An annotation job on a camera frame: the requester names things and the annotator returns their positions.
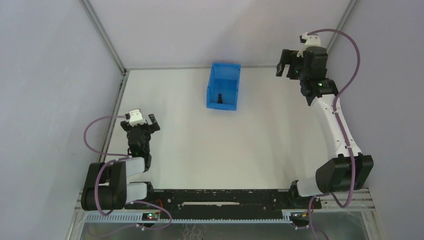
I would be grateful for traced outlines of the black yellow screwdriver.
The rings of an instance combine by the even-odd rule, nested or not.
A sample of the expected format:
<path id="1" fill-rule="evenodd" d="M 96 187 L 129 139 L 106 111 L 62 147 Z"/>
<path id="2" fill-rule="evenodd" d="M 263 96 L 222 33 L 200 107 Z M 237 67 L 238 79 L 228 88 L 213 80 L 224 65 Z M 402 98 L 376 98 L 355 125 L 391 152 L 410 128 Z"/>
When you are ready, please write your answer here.
<path id="1" fill-rule="evenodd" d="M 218 100 L 217 100 L 217 103 L 218 103 L 218 104 L 223 104 L 223 98 L 222 98 L 222 94 L 221 94 L 221 93 L 219 93 L 219 94 L 218 94 Z"/>

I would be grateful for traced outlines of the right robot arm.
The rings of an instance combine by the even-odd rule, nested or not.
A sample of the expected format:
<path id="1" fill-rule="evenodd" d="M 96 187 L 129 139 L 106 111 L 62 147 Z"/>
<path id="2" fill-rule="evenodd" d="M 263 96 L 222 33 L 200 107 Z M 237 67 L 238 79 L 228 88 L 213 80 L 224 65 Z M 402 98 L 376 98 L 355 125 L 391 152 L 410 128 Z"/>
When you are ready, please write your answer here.
<path id="1" fill-rule="evenodd" d="M 301 94 L 313 109 L 327 147 L 328 161 L 311 177 L 292 182 L 301 197 L 360 190 L 374 161 L 355 143 L 336 98 L 336 83 L 326 76 L 328 54 L 324 47 L 310 46 L 303 51 L 283 49 L 276 66 L 281 77 L 289 66 L 287 78 L 298 80 Z"/>

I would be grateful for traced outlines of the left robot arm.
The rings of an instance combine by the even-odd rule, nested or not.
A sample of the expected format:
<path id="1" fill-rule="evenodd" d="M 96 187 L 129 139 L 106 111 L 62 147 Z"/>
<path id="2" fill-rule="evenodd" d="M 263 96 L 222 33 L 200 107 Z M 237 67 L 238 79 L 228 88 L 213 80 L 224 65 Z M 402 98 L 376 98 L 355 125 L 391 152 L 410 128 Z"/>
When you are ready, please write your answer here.
<path id="1" fill-rule="evenodd" d="M 113 210 L 121 210 L 127 203 L 147 198 L 152 184 L 147 181 L 129 182 L 128 178 L 147 172 L 151 167 L 150 141 L 153 133 L 161 128 L 150 114 L 147 123 L 138 110 L 122 116 L 120 126 L 126 132 L 126 154 L 117 159 L 89 165 L 81 195 L 81 207 L 85 211 L 99 211 L 107 216 Z"/>

